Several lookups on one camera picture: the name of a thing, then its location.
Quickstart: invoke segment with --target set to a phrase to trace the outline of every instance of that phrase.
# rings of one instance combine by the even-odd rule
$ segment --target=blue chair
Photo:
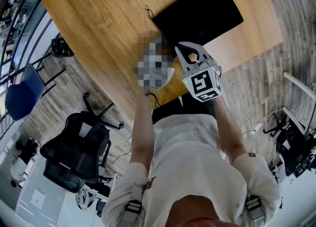
[[[55,84],[46,91],[45,87],[65,70],[62,70],[48,82],[44,83],[32,64],[28,64],[21,82],[10,85],[6,92],[4,104],[12,119],[18,121],[28,116],[40,98],[51,90]]]

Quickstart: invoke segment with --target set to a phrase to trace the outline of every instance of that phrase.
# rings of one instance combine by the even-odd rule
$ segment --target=power strip
[[[251,131],[250,131],[250,135],[254,136],[258,133],[258,131],[260,130],[260,128],[262,127],[263,123],[259,122],[257,123],[255,126],[252,127]]]

